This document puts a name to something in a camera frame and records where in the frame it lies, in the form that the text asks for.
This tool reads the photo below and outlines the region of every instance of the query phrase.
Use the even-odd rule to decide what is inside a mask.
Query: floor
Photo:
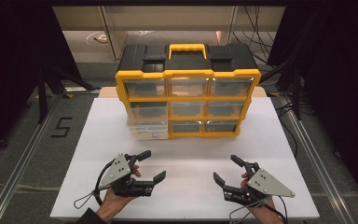
[[[118,61],[111,59],[108,46],[103,43],[103,33],[94,34],[96,32],[77,34],[65,32],[65,36],[83,79],[94,86],[115,86],[114,73],[117,71]],[[93,39],[89,42],[89,36],[93,35],[101,38],[101,42],[92,42]],[[236,33],[232,41],[250,44],[255,57],[259,58],[256,61],[260,70],[263,73],[270,70],[271,68],[262,62],[267,52],[263,53],[261,45],[254,42],[251,44],[245,35],[251,36],[252,33]],[[270,35],[262,34],[265,45],[272,44],[273,34],[272,37],[269,37]],[[189,43],[199,41],[211,45],[217,44],[213,33],[203,32],[196,35],[185,32],[170,34],[132,32],[127,38],[127,43],[167,44],[181,40],[187,40]],[[289,92],[276,91],[274,84],[277,78],[273,77],[260,86],[268,92],[274,106],[279,108],[289,103],[291,96]],[[76,86],[67,80],[62,83],[66,87]],[[7,194],[6,200],[0,198],[0,202],[4,202],[0,209],[0,223],[61,223],[50,218],[49,213],[76,150],[92,101],[96,97],[98,97],[97,91],[73,91],[65,95],[48,93],[50,113],[48,122],[43,127],[37,124],[39,107],[36,91],[29,97],[28,106],[24,107],[17,123],[5,139],[7,146],[3,144],[0,147],[0,195],[5,192],[8,184],[14,186],[14,191]],[[296,128],[298,122],[292,119],[290,111],[281,116],[282,128],[296,154],[298,166],[319,209],[320,218],[290,220],[290,223],[358,223],[358,186],[339,155],[334,154],[334,145],[319,121],[318,115],[308,104],[306,93],[303,92],[300,100],[300,124],[305,128],[308,141],[312,142],[312,149],[309,149],[304,139],[300,137],[301,130]],[[278,109],[277,115],[282,112],[284,110]],[[59,122],[61,127],[70,128],[65,137],[54,137],[54,135],[65,135],[66,130],[57,129]],[[319,156],[319,162],[325,170],[322,177],[315,166],[315,159],[312,158],[315,153]],[[19,161],[24,161],[22,167],[18,165]],[[330,189],[337,194],[333,195],[334,197],[344,201],[347,215],[337,213]],[[244,223],[257,222],[251,219]]]

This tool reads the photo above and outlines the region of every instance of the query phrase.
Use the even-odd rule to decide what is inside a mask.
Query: white tabletop
[[[283,198],[289,218],[319,217],[269,98],[253,99],[236,138],[135,141],[126,130],[126,118],[117,98],[94,100],[51,217],[67,220],[81,217],[88,207],[96,211],[99,206],[93,198],[82,209],[74,208],[73,203],[93,190],[101,170],[118,153],[135,155],[145,150],[151,150],[152,156],[137,162],[142,176],[135,178],[151,180],[162,171],[167,171],[167,176],[151,197],[133,200],[117,219],[228,220],[229,213],[241,206],[224,200],[213,172],[226,180],[226,185],[238,187],[245,170],[230,159],[232,154],[258,162],[296,194],[295,198]],[[284,213],[282,202],[276,197],[274,202]],[[246,213],[246,209],[240,210],[233,217]]]

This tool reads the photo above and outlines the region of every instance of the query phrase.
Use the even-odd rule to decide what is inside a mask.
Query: gray floor
[[[188,42],[194,41],[193,35],[181,35],[179,39],[174,39],[173,42],[186,39],[186,36]],[[211,44],[216,41],[213,35],[209,34],[202,34],[202,38]],[[129,36],[127,41],[128,43],[163,44],[170,43],[172,39],[167,34],[152,32],[148,35]],[[94,86],[115,86],[116,83],[113,80],[113,76],[117,71],[118,62],[109,61],[106,58],[101,61],[94,59],[92,59],[92,62],[87,63],[84,63],[85,60],[82,60],[77,64],[84,80]],[[260,64],[259,67],[262,70],[270,69],[263,64]],[[274,77],[262,86],[267,92],[275,93],[274,84],[276,80],[277,77]],[[64,81],[63,83],[65,86],[75,86],[69,81]],[[8,147],[0,148],[0,192],[16,167],[22,152],[27,147],[28,141],[31,139],[36,128],[39,108],[35,96],[36,93],[30,96],[28,100],[29,108],[23,109],[17,123],[7,136]],[[51,115],[43,137],[13,197],[9,201],[5,213],[0,219],[0,223],[61,223],[59,220],[50,218],[49,213],[58,195],[59,188],[75,152],[77,141],[95,97],[98,97],[96,93],[76,93],[71,95],[71,97],[63,96],[60,99]],[[282,106],[282,97],[271,97],[270,99],[275,107]],[[358,223],[358,186],[343,161],[333,155],[334,145],[331,143],[318,116],[313,113],[312,108],[307,104],[307,98],[302,97],[301,102],[304,105],[301,108],[301,118],[310,135],[310,139],[321,156],[324,166],[331,175],[340,195],[348,205],[354,223]],[[63,126],[70,127],[71,129],[66,137],[53,138],[52,135],[63,134],[64,132],[64,130],[56,130],[56,125],[60,118],[72,118],[62,122]],[[293,124],[287,114],[282,116],[282,122],[286,124],[291,133],[295,133]],[[284,131],[290,146],[295,151],[293,137],[285,129]],[[306,220],[306,222],[303,222],[303,220],[290,220],[290,223],[339,223],[337,215],[324,192],[324,188],[311,165],[310,159],[305,149],[299,143],[296,134],[295,138],[298,143],[296,160],[321,217],[316,220]],[[245,223],[257,222],[247,220]]]

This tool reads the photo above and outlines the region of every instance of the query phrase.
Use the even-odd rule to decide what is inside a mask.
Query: black cable
[[[309,107],[311,107],[311,105],[308,105],[308,104],[298,105],[298,108],[309,108]],[[288,104],[286,104],[286,105],[284,105],[284,106],[275,108],[275,110],[281,110],[280,115],[282,115],[282,110],[283,110],[284,108],[291,110],[291,109],[293,109],[293,106],[291,105],[291,103],[288,103]],[[303,110],[301,110],[301,112],[304,113],[304,114],[307,114],[307,115],[315,116],[314,114],[305,112],[305,111],[303,111]]]
[[[76,201],[74,201],[74,207],[75,207],[76,209],[82,208],[82,207],[84,206],[84,204],[86,204],[86,202],[89,201],[89,199],[90,199],[91,196],[92,196],[92,193],[90,193],[90,194],[88,194],[88,195],[86,195],[86,196],[84,196],[84,197],[82,197],[82,198],[77,199]],[[88,199],[87,199],[85,202],[83,202],[80,206],[77,206],[77,205],[76,205],[77,202],[79,202],[80,200],[83,200],[83,199],[85,199],[85,198],[87,198],[87,197],[88,197]]]
[[[296,34],[296,36],[286,45],[286,47],[284,47],[284,49],[282,50],[281,53],[281,61],[283,61],[283,55],[284,53],[289,49],[289,47],[294,44],[296,42],[296,40],[298,39],[298,37],[300,36],[301,32],[298,32]]]
[[[229,214],[229,224],[240,224],[240,223],[243,222],[244,219],[246,219],[246,218],[249,216],[249,214],[251,214],[251,212],[249,211],[243,218],[241,218],[241,220],[235,221],[235,220],[231,217],[231,215],[232,215],[233,213],[235,213],[235,212],[237,212],[237,211],[243,209],[243,208],[246,208],[246,206],[241,207],[241,208],[237,208],[237,209],[235,209],[234,211],[232,211],[232,212]]]
[[[252,33],[251,43],[249,44],[249,48],[250,48],[251,45],[252,45],[252,42],[253,42],[253,37],[255,36],[255,27],[254,27],[252,18],[251,18],[251,16],[249,15],[248,8],[247,8],[246,6],[245,6],[245,11],[246,11],[246,14],[248,15],[249,21],[251,22],[253,29],[254,29],[254,32]]]
[[[267,35],[269,36],[269,38],[271,38],[272,42],[274,42],[274,38],[272,38],[272,36],[269,34],[268,31],[267,31]]]
[[[266,50],[268,56],[269,56],[269,50],[266,48],[266,44],[263,41],[263,38],[261,38],[260,33],[258,32],[258,15],[260,13],[260,6],[255,7],[255,28],[256,28],[256,32],[257,32],[257,36],[258,36],[258,41],[260,42],[260,48],[261,50],[264,49]]]
[[[256,55],[255,53],[253,53],[252,51],[251,51],[251,53],[252,53],[252,55],[253,55],[255,58],[257,58],[257,59],[260,60],[261,62],[267,64],[267,61],[266,61],[266,60],[260,58],[259,56],[257,56],[257,55]]]
[[[235,19],[235,14],[236,14],[236,13],[237,13],[237,9],[232,10],[231,24],[234,23],[234,19]],[[231,35],[231,32],[232,32],[232,34],[234,34],[233,28],[234,28],[233,26],[230,26],[230,27],[229,27],[228,37]]]
[[[284,200],[283,200],[283,198],[282,198],[281,196],[278,196],[278,197],[281,199],[281,201],[282,201],[282,203],[283,203],[284,215],[285,215],[285,217],[286,217],[286,221],[287,221],[287,209],[286,209],[286,203],[284,202]]]
[[[287,224],[287,219],[282,215],[282,213],[278,212],[276,209],[270,207],[268,204],[264,204],[264,206],[271,212],[277,214],[278,216],[281,217],[283,224]]]
[[[112,164],[113,164],[114,161],[115,161],[115,160],[112,160],[112,161],[108,162],[108,163],[104,166],[104,168],[101,170],[101,173],[100,173],[100,175],[98,176],[98,179],[97,179],[97,183],[95,184],[95,189],[94,189],[94,191],[92,192],[92,195],[95,197],[95,200],[97,201],[97,203],[98,203],[99,205],[103,204],[103,201],[101,200],[101,197],[100,197],[100,192],[101,192],[101,190],[100,190],[100,182],[101,182],[101,179],[103,178],[103,174],[105,173],[105,171],[106,171],[110,166],[112,166]]]
[[[232,34],[234,34],[234,37],[237,39],[238,43],[242,44],[242,42],[238,39],[238,37],[235,35],[235,33],[232,32]]]
[[[257,33],[259,43],[261,43],[263,40],[260,38],[260,34],[258,33],[258,12],[259,11],[260,11],[260,7],[255,7],[255,26],[254,26],[254,31]],[[266,60],[268,60],[269,58],[266,56],[266,53],[263,50],[263,46],[261,44],[259,44],[259,46],[261,48],[261,52],[263,52],[264,57],[266,58]]]
[[[283,123],[283,121],[281,120],[281,117],[285,114],[285,113],[287,113],[287,112],[289,112],[290,110],[292,110],[292,106],[290,105],[291,103],[288,103],[288,104],[286,104],[286,105],[284,105],[284,106],[282,106],[282,107],[279,107],[279,108],[277,108],[276,110],[281,110],[280,111],[280,114],[278,115],[278,120],[279,120],[279,122],[281,123],[281,125],[283,126],[283,128],[284,129],[286,129],[286,131],[287,132],[289,132],[289,134],[290,134],[290,136],[292,136],[292,138],[293,138],[293,140],[294,140],[294,142],[295,142],[295,152],[293,153],[294,154],[294,156],[295,156],[295,158],[297,157],[297,153],[298,153],[298,142],[297,142],[297,140],[296,140],[296,138],[295,138],[295,135],[292,133],[292,132],[290,132],[290,130],[289,130],[289,128],[286,126],[286,124],[284,124]]]
[[[252,40],[252,39],[251,39],[251,37],[247,36],[247,35],[246,35],[246,33],[245,33],[244,31],[242,31],[242,34],[243,34],[246,38],[248,38],[249,40]],[[265,47],[272,48],[272,46],[271,46],[271,45],[268,45],[268,44],[263,44],[263,43],[260,43],[260,42],[254,41],[254,40],[252,40],[252,41],[253,41],[253,42],[255,42],[256,44],[261,44],[261,45],[263,45],[263,46],[265,46]]]

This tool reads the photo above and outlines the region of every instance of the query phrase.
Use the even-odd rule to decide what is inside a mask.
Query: gripper jaw
[[[133,156],[120,153],[103,177],[100,189],[111,187],[116,195],[122,197],[151,196],[153,188],[165,179],[165,171],[156,175],[152,181],[137,181],[131,177],[133,165],[137,161],[143,161],[150,156],[150,150]]]
[[[264,198],[264,195],[259,195],[258,192],[254,192],[248,187],[239,189],[225,185],[225,181],[217,173],[213,173],[213,179],[214,182],[222,188],[224,198],[228,202],[239,203],[243,206],[247,206],[249,204],[256,204],[259,201],[255,197],[254,193],[256,193],[258,197]]]
[[[261,169],[257,162],[243,161],[236,155],[231,155],[230,158],[237,165],[245,168],[249,180],[247,186],[239,189],[227,186],[217,173],[213,173],[214,182],[222,188],[226,201],[244,206],[258,206],[269,201],[273,195],[295,197],[295,194],[289,188],[270,173]]]

